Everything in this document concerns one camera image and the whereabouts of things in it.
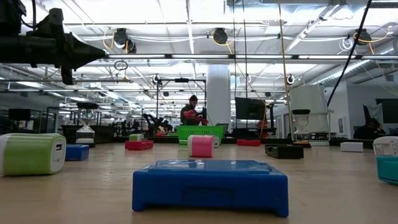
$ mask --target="dark hat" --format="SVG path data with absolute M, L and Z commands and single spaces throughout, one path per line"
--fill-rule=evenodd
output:
M 189 98 L 189 101 L 198 101 L 198 98 L 197 98 L 197 96 L 192 95 L 192 96 Z

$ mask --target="ceiling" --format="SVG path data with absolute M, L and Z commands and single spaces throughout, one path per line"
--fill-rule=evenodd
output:
M 28 12 L 25 21 L 32 22 L 31 1 L 23 0 L 22 2 Z M 48 14 L 49 9 L 61 8 L 65 32 L 72 32 L 81 41 L 103 49 L 109 54 L 125 54 L 124 50 L 115 45 L 112 46 L 113 32 L 117 28 L 127 29 L 129 38 L 137 47 L 137 54 L 282 54 L 282 39 L 279 36 L 280 16 L 278 4 L 275 4 L 277 1 L 267 1 L 273 4 L 264 4 L 261 0 L 235 0 L 235 5 L 232 4 L 232 0 L 96 0 L 95 3 L 89 0 L 44 0 L 36 2 L 38 21 Z M 335 2 L 341 5 L 331 6 L 328 5 L 328 1 L 283 1 L 282 30 L 285 54 L 348 55 L 351 46 L 350 40 L 346 40 L 346 37 L 348 34 L 353 35 L 355 29 L 358 28 L 367 1 Z M 392 41 L 397 34 L 398 9 L 396 4 L 373 2 L 364 27 L 372 39 L 377 40 L 372 43 L 377 55 L 380 53 L 378 49 Z M 219 27 L 224 28 L 229 37 L 228 42 L 231 43 L 229 48 L 225 45 L 217 45 L 211 38 L 212 32 Z M 22 33 L 29 30 L 26 27 L 22 28 Z M 358 45 L 356 54 L 371 55 L 372 53 L 369 45 Z M 144 93 L 142 91 L 155 90 L 155 85 L 152 83 L 153 76 L 205 79 L 208 64 L 215 63 L 205 59 L 127 59 L 125 61 L 128 62 L 129 67 L 119 72 L 114 71 L 113 65 L 116 61 L 118 60 L 99 60 L 79 68 L 73 74 L 74 78 L 79 80 L 74 86 L 65 86 L 58 82 L 57 80 L 61 79 L 60 72 L 48 65 L 39 68 L 12 65 L 12 70 L 8 65 L 3 65 L 0 77 L 5 80 L 8 78 L 26 82 L 30 80 L 36 84 L 13 83 L 11 87 L 3 86 L 14 90 L 83 90 L 83 92 L 51 91 L 51 93 L 57 93 L 55 95 L 62 101 L 64 96 L 74 96 L 100 103 L 127 102 L 127 105 L 146 105 L 146 110 L 149 110 L 148 108 L 155 108 L 156 92 Z M 282 60 L 251 60 L 245 64 L 244 60 L 240 60 L 238 63 L 240 69 L 236 72 L 234 61 L 220 60 L 218 63 L 229 64 L 231 74 L 239 76 L 240 84 L 237 90 L 242 92 L 238 92 L 238 96 L 245 94 L 243 92 L 245 77 L 242 73 L 247 73 L 249 83 L 255 90 L 262 91 L 260 96 L 263 97 L 266 90 L 285 90 L 282 62 Z M 287 75 L 293 75 L 296 78 L 294 86 L 297 86 L 316 80 L 344 63 L 345 60 L 286 60 L 285 70 Z M 43 78 L 46 82 L 37 82 Z M 116 95 L 113 98 L 109 95 L 101 96 L 98 91 L 91 91 L 100 88 L 125 91 L 113 92 Z M 162 105 L 164 111 L 160 114 L 172 114 L 170 111 L 179 111 L 178 105 L 170 106 L 171 102 L 176 103 L 176 100 L 181 99 L 182 104 L 192 93 L 196 93 L 199 99 L 204 99 L 204 92 L 194 83 L 188 85 L 170 82 L 164 90 L 185 90 L 185 92 L 171 91 L 170 96 L 161 96 L 161 100 L 164 101 Z M 279 100 L 280 95 L 280 92 L 275 92 L 267 99 Z M 250 92 L 248 96 L 257 98 L 253 92 Z M 231 85 L 231 98 L 233 97 L 234 85 Z M 118 105 L 112 107 L 115 110 L 125 109 Z M 138 111 L 137 108 L 131 106 L 127 109 Z

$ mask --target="black box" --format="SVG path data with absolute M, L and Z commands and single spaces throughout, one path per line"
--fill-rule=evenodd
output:
M 293 145 L 266 145 L 266 154 L 277 159 L 301 159 L 304 158 L 304 148 Z

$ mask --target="white container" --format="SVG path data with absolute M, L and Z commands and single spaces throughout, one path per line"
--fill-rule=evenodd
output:
M 306 130 L 310 133 L 329 131 L 328 106 L 323 85 L 305 85 L 290 92 L 292 110 L 310 110 Z
M 398 137 L 385 136 L 375 139 L 373 151 L 376 156 L 398 156 Z
M 342 152 L 363 152 L 362 142 L 343 142 L 340 144 Z

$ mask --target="pink box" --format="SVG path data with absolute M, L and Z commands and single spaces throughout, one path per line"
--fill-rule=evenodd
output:
M 213 157 L 213 149 L 218 145 L 215 136 L 189 136 L 188 155 L 190 157 Z

